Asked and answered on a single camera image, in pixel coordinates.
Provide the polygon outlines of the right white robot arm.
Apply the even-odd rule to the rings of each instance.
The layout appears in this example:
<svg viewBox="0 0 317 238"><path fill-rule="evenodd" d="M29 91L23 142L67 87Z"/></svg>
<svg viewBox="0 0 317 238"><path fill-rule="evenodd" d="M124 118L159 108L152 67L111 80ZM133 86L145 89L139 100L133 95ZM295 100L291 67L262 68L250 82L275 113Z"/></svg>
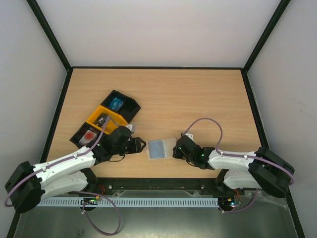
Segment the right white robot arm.
<svg viewBox="0 0 317 238"><path fill-rule="evenodd" d="M173 158L186 160L202 170L225 170L223 178L216 182L221 194L237 188L252 188L284 198L295 172L288 162L267 147L244 153L220 151L214 147L200 147L188 134L177 140Z"/></svg>

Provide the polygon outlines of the translucent plastic card holder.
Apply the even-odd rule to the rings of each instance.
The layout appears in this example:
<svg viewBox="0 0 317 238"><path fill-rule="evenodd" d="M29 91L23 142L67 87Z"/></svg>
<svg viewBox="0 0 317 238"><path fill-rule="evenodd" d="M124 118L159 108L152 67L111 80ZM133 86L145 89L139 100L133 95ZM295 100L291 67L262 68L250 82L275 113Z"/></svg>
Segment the translucent plastic card holder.
<svg viewBox="0 0 317 238"><path fill-rule="evenodd" d="M169 159L173 157L176 138L151 140L147 142L148 160Z"/></svg>

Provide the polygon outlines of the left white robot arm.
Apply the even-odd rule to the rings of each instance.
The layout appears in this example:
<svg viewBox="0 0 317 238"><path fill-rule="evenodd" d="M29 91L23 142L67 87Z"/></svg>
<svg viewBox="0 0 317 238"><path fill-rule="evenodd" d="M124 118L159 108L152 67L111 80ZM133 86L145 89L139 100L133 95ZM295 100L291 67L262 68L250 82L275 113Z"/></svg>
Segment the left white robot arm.
<svg viewBox="0 0 317 238"><path fill-rule="evenodd" d="M140 153L146 142L133 137L132 126L119 126L111 134L98 137L73 153L58 159L31 165L20 163L5 184L5 207L22 214L41 201L68 192L91 191L97 177L91 168L111 160L114 155L125 157Z"/></svg>

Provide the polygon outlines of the light blue card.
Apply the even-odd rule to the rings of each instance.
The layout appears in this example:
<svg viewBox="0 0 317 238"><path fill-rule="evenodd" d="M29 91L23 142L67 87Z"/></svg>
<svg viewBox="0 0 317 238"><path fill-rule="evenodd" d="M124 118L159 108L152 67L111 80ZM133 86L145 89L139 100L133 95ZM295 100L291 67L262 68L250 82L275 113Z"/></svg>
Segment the light blue card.
<svg viewBox="0 0 317 238"><path fill-rule="evenodd" d="M162 140L148 142L149 159L162 159L165 157L165 149Z"/></svg>

